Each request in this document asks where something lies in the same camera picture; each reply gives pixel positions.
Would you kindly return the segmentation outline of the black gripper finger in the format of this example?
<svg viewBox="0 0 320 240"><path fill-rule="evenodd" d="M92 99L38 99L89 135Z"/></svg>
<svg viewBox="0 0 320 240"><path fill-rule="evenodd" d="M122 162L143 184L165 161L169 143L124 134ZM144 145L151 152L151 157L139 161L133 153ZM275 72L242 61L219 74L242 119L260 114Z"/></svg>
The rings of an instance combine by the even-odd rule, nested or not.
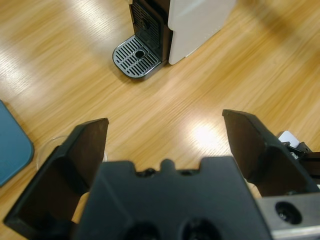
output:
<svg viewBox="0 0 320 240"><path fill-rule="evenodd" d="M69 240L82 195L104 158L109 120L77 125L57 146L12 206L3 223L29 240Z"/></svg>
<svg viewBox="0 0 320 240"><path fill-rule="evenodd" d="M222 115L231 153L243 177L261 196L320 191L307 170L257 116L231 109L223 110Z"/></svg>

